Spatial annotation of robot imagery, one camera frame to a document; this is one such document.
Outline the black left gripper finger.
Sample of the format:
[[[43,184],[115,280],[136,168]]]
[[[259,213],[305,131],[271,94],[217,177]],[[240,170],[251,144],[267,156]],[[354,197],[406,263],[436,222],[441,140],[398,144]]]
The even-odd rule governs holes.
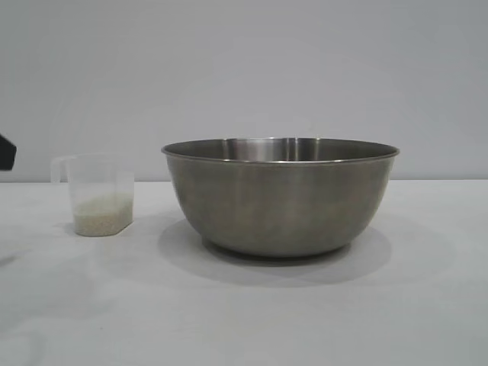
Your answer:
[[[14,167],[17,147],[9,139],[0,135],[0,170],[11,171]]]

